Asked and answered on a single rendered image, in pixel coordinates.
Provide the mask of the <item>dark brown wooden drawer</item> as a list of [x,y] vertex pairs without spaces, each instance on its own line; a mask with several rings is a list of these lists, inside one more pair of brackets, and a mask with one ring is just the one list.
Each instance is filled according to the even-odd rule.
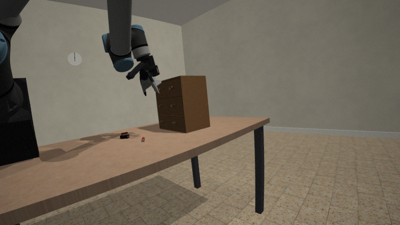
[[175,131],[186,132],[185,120],[183,114],[173,114],[170,115],[171,128]]
[[182,95],[180,78],[167,81],[167,92],[168,97]]
[[170,114],[184,113],[182,97],[169,98],[168,101]]
[[159,114],[160,128],[171,130],[170,114]]
[[169,113],[168,99],[157,99],[158,113]]
[[156,92],[156,97],[161,98],[161,97],[167,97],[167,85],[166,82],[162,82],[160,85],[157,86],[159,90],[159,94]]

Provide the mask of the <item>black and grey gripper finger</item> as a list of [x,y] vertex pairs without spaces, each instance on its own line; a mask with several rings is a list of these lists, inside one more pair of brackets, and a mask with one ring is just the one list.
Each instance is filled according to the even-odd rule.
[[142,80],[140,76],[139,76],[139,78],[140,78],[140,84],[141,84],[143,93],[145,96],[147,96],[146,89],[149,88],[151,86],[151,84],[148,82],[148,80]]
[[160,93],[158,90],[158,85],[160,85],[162,83],[161,80],[156,80],[154,77],[152,77],[151,73],[148,72],[147,70],[145,71],[148,82],[151,84],[151,86],[153,87],[154,91],[157,92],[158,94]]

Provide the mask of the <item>brown wooden chest of drawers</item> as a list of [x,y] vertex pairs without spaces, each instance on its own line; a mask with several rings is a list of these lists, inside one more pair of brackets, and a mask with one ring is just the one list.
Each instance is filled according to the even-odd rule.
[[[168,96],[167,81],[175,80],[180,78],[181,95]],[[158,103],[157,112],[158,120],[159,115],[169,114],[171,129],[159,128],[163,130],[190,133],[197,130],[205,129],[210,127],[210,116],[209,116],[209,105],[208,105],[208,94],[207,94],[207,83],[205,75],[180,75],[177,77],[162,80],[166,81],[166,97],[158,97],[156,94],[156,103],[158,99],[168,100],[169,113],[159,113]],[[169,98],[182,97],[183,113],[170,113]],[[171,115],[184,115],[185,132],[172,130]]]

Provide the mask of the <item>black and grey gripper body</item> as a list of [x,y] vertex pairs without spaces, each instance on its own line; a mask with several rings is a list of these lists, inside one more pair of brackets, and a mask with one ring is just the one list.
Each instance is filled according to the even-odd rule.
[[152,77],[156,77],[156,76],[160,75],[158,66],[155,65],[155,61],[154,61],[154,58],[152,55],[150,55],[150,56],[145,55],[145,56],[138,57],[136,59],[136,61],[145,63],[145,66],[139,71],[140,78],[142,80],[144,80],[144,81],[148,80],[146,71],[150,72]]

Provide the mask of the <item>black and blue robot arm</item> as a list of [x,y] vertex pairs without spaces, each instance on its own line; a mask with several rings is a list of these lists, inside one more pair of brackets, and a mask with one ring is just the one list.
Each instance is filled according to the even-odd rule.
[[[14,82],[11,63],[11,38],[22,18],[21,11],[30,0],[0,0],[0,120],[15,114],[23,104],[21,88]],[[109,33],[102,35],[104,50],[109,53],[113,67],[127,72],[134,59],[150,55],[143,27],[132,25],[133,0],[107,0]],[[133,79],[146,64],[140,62],[126,78]]]

